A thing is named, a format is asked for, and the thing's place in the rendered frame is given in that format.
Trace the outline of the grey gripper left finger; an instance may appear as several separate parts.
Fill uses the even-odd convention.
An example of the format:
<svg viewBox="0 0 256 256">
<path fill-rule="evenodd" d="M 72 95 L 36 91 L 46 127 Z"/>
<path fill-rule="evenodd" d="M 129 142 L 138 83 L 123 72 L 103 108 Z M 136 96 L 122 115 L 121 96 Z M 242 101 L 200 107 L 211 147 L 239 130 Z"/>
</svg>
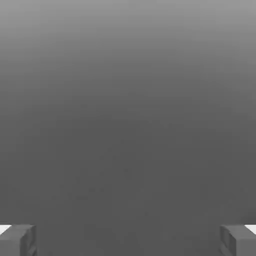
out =
<svg viewBox="0 0 256 256">
<path fill-rule="evenodd" d="M 0 224 L 0 256 L 37 256 L 37 227 Z"/>
</svg>

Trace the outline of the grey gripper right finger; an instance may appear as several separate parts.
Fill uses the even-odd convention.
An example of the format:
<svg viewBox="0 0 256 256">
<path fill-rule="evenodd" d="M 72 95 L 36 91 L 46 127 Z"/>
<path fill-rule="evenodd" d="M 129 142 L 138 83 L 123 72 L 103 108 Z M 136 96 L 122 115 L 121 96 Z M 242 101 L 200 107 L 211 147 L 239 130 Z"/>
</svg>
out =
<svg viewBox="0 0 256 256">
<path fill-rule="evenodd" d="M 256 256 L 256 224 L 221 225 L 220 256 Z"/>
</svg>

